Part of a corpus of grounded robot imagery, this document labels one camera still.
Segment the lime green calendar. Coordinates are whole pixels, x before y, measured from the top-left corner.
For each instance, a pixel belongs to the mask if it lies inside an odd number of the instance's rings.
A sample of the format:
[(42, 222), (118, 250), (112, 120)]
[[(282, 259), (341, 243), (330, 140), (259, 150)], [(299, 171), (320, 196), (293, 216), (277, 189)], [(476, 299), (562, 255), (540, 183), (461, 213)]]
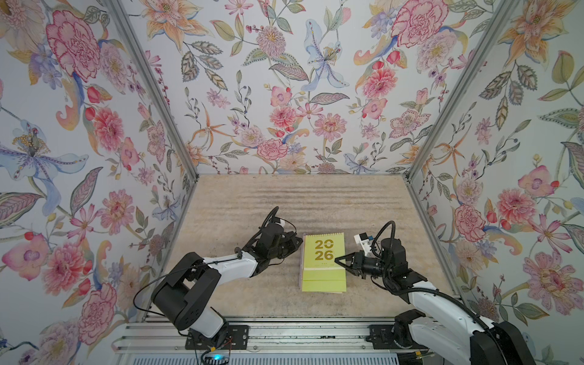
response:
[(344, 255), (343, 233), (305, 235), (300, 273), (302, 292), (345, 293), (345, 269), (335, 262)]

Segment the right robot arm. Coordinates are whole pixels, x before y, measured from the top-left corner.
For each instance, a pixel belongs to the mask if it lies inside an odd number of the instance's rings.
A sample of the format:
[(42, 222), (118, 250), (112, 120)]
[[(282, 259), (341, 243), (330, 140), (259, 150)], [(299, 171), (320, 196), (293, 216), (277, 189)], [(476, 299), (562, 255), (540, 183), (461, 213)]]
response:
[(510, 322), (494, 322), (437, 289), (408, 266), (398, 239), (386, 238), (381, 250), (340, 256), (335, 263), (354, 276), (380, 279), (378, 286), (412, 309), (399, 314), (389, 331), (370, 337), (402, 349), (421, 345), (451, 364), (534, 364), (522, 333)]

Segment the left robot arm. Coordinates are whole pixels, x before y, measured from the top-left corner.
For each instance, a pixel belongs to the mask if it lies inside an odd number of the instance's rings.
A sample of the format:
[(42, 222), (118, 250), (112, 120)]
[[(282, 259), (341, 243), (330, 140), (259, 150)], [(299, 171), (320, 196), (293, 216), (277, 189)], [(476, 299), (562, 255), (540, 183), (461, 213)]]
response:
[(297, 232), (284, 220), (271, 218), (233, 255), (203, 258), (190, 252), (170, 270), (151, 295), (154, 304), (178, 331), (188, 331), (196, 344), (219, 349), (230, 340), (228, 321), (208, 303), (222, 284), (253, 278), (274, 259), (284, 260), (301, 248)]

